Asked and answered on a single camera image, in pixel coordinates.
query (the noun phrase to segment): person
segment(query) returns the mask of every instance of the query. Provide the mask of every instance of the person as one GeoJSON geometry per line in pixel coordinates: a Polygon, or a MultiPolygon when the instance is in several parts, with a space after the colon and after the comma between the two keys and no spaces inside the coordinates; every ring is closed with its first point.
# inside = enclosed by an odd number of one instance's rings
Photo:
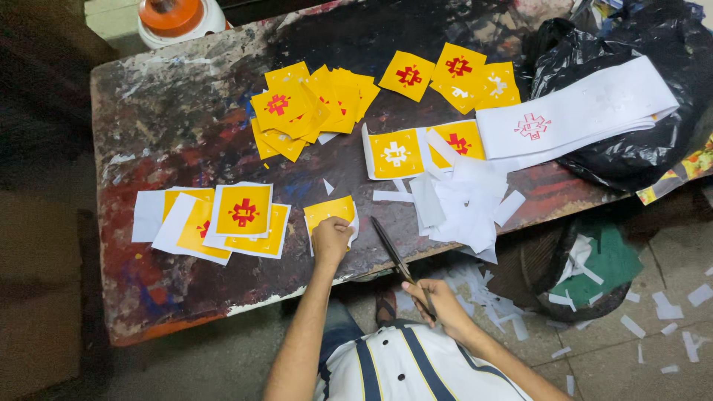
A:
{"type": "Polygon", "coordinates": [[[343,305],[329,301],[352,234],[348,225],[331,217],[313,230],[314,272],[272,366],[265,400],[570,399],[473,323],[442,280],[402,284],[428,325],[389,321],[389,308],[382,308],[379,318],[386,322],[364,335],[343,305]],[[422,288],[431,291],[439,327],[421,306],[422,288]]]}

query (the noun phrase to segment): paint-stained table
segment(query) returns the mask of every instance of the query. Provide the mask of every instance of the paint-stained table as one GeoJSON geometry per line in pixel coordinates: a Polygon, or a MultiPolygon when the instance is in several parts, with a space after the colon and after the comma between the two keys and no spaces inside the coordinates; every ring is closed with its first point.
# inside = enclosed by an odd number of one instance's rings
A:
{"type": "MultiPolygon", "coordinates": [[[[301,60],[311,70],[327,64],[377,81],[396,50],[435,61],[445,41],[487,54],[488,62],[517,61],[523,34],[570,6],[566,0],[335,1],[95,68],[98,220],[111,342],[129,345],[299,295],[312,273],[302,209],[329,199],[352,195],[360,216],[359,239],[337,281],[391,267],[370,215],[407,261],[458,246],[419,237],[413,205],[371,201],[373,190],[395,187],[367,178],[361,124],[352,135],[305,148],[296,163],[283,156],[261,161],[248,99],[266,87],[264,72],[301,60]],[[331,196],[323,178],[335,187],[331,196]],[[281,260],[234,253],[222,267],[131,243],[137,191],[238,181],[274,183],[274,202],[293,205],[281,260]]],[[[520,91],[526,98],[524,85],[520,91]]],[[[362,122],[381,133],[464,118],[473,115],[462,116],[431,89],[420,103],[382,90],[362,122]]],[[[555,163],[511,173],[508,182],[527,202],[501,233],[618,198],[555,163]]]]}

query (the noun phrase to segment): black plastic bag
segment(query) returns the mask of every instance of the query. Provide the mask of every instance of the black plastic bag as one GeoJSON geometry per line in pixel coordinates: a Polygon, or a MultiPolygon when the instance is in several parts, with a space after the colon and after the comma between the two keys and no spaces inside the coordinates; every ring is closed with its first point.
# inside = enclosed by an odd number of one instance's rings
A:
{"type": "Polygon", "coordinates": [[[606,37],[581,31],[565,19],[545,21],[525,43],[533,69],[530,98],[538,98],[602,68],[649,57],[680,107],[652,129],[592,143],[557,162],[583,178],[634,192],[646,188],[691,152],[706,133],[694,126],[713,98],[713,36],[683,1],[660,1],[630,14],[626,3],[614,17],[620,24],[606,37]]]}

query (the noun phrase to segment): striped shirt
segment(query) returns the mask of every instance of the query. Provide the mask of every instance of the striped shirt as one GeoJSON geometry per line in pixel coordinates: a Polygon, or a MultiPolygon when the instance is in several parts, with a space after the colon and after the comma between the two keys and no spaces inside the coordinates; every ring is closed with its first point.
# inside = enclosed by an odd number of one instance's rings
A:
{"type": "Polygon", "coordinates": [[[339,346],[319,372],[314,399],[531,400],[500,370],[427,325],[381,328],[339,346]]]}

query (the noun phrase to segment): red outline print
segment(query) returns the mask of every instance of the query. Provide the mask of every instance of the red outline print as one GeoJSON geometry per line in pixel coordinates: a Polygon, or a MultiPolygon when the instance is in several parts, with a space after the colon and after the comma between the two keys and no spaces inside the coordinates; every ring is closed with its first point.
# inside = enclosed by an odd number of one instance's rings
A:
{"type": "Polygon", "coordinates": [[[247,222],[252,223],[255,216],[260,215],[260,213],[255,210],[255,205],[250,205],[250,198],[243,198],[242,205],[238,205],[236,203],[235,206],[232,207],[232,210],[229,210],[227,214],[232,215],[233,221],[237,220],[238,227],[245,227],[247,222]]]}
{"type": "Polygon", "coordinates": [[[195,229],[200,230],[201,238],[205,238],[205,235],[208,234],[208,227],[210,227],[210,220],[206,220],[205,223],[203,223],[203,227],[199,225],[195,229]]]}
{"type": "Polygon", "coordinates": [[[515,132],[520,132],[522,136],[530,136],[530,140],[540,139],[540,134],[547,131],[546,124],[552,123],[552,120],[547,120],[542,116],[535,118],[533,113],[525,115],[524,121],[518,121],[518,127],[515,132]]]}
{"type": "Polygon", "coordinates": [[[284,114],[284,108],[289,105],[289,102],[287,101],[288,99],[290,98],[285,95],[272,95],[272,100],[267,102],[265,110],[269,111],[270,114],[276,111],[277,115],[281,116],[284,114]]]}
{"type": "Polygon", "coordinates": [[[449,136],[451,137],[451,140],[446,141],[446,143],[450,146],[455,146],[456,152],[458,152],[459,155],[467,154],[468,148],[473,147],[473,145],[468,143],[465,138],[459,138],[457,133],[449,134],[449,136]]]}
{"type": "Polygon", "coordinates": [[[468,60],[466,60],[465,56],[461,56],[460,58],[458,57],[453,57],[453,60],[451,61],[446,61],[446,66],[448,67],[448,72],[452,73],[451,78],[455,78],[457,76],[463,76],[464,72],[473,72],[473,69],[471,67],[468,67],[468,60]]]}
{"type": "Polygon", "coordinates": [[[406,85],[408,86],[413,86],[415,83],[421,83],[423,79],[419,76],[419,70],[416,69],[416,64],[414,64],[414,67],[406,67],[404,68],[404,71],[401,70],[396,70],[396,75],[400,76],[401,78],[399,79],[399,82],[404,83],[404,88],[406,88],[406,85]]]}

